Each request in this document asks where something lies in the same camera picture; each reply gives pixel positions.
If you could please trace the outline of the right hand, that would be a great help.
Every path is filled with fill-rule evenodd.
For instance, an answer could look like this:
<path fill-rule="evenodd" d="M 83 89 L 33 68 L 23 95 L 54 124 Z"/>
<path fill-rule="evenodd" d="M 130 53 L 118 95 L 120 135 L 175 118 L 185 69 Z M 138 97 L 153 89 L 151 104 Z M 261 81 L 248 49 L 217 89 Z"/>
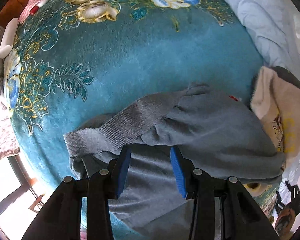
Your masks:
<path fill-rule="evenodd" d="M 296 214 L 292 208 L 285 207 L 279 214 L 277 221 L 275 223 L 275 231 L 280 238 L 289 235 L 292 226 L 295 222 Z"/>

